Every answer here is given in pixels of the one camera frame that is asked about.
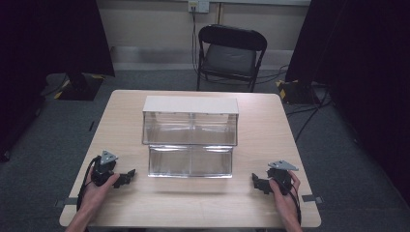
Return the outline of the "person's right hand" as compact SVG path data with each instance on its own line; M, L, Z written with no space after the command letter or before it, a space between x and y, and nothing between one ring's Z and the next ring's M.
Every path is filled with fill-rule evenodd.
M293 187L291 188L290 192L287 195L281 194L278 183L274 179L270 179L269 184L270 184L271 189L274 192L274 199L275 199L277 211L278 211L278 207L280 206L290 206L290 207L295 207L296 211L298 212L298 209L300 208L299 203L298 203L299 201L298 191L299 191L301 181L298 179L296 174L293 173L292 171L289 171L289 174L291 176Z

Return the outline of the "grey tape strip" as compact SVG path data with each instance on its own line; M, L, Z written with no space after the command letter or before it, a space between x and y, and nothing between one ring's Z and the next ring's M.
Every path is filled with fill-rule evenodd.
M315 202L316 204L324 203L324 200L321 196L315 196L314 194L302 195L304 202Z
M57 208L64 208L66 205L75 205L76 203L76 197L67 197L65 199L56 200L54 206Z

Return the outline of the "clear drawer cabinet white top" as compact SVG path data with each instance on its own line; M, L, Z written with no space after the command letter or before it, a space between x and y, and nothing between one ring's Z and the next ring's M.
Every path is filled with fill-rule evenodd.
M238 144L235 98L148 96L142 113L145 145Z

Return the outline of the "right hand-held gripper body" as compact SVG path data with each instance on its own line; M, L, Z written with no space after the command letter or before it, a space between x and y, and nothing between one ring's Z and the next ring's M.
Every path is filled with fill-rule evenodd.
M289 170L298 171L299 168L283 159L269 162L268 166L268 177L274 179L278 183L281 194L286 195L292 188Z

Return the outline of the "black folding chair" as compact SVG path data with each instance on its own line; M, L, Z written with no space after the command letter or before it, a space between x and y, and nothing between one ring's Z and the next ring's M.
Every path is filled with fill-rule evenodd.
M201 75L245 81L252 92L267 40L257 31L211 24L200 29L196 90Z

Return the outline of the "person's left hand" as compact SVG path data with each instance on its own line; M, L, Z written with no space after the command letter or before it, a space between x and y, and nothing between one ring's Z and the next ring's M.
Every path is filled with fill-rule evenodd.
M82 213L94 214L101 207L108 191L119 177L120 175L118 173L114 173L102 186L98 187L91 180L91 174L88 174L79 211Z

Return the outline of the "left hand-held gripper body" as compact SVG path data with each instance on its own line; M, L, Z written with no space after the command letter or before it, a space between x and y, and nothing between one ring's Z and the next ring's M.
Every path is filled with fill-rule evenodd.
M103 151L97 156L91 175L91 180L96 186L102 186L113 174L117 159L117 156L108 151Z

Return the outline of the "black curtain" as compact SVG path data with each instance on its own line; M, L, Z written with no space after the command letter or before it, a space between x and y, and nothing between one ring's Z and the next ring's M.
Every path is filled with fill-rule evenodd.
M97 0L0 0L0 162L52 73L114 75Z
M285 78L330 86L410 205L410 0L310 0Z

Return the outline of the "black stand base striped tape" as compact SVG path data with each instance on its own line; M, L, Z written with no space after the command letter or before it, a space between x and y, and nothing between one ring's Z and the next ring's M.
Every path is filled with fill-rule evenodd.
M91 102L104 81L101 75L82 72L68 72L67 77L68 80L64 82L54 99Z
M319 104L320 100L316 96L312 86L299 80L276 82L278 94L283 102L288 104Z

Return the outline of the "clear plastic drawer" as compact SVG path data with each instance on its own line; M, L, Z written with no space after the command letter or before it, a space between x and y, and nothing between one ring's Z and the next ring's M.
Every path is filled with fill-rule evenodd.
M231 178L232 146L150 145L150 177Z

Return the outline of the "white wall outlet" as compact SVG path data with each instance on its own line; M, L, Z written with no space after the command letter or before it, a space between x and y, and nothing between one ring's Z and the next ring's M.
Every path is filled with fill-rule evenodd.
M210 2L207 0L189 0L188 11L190 13L207 14L210 11Z

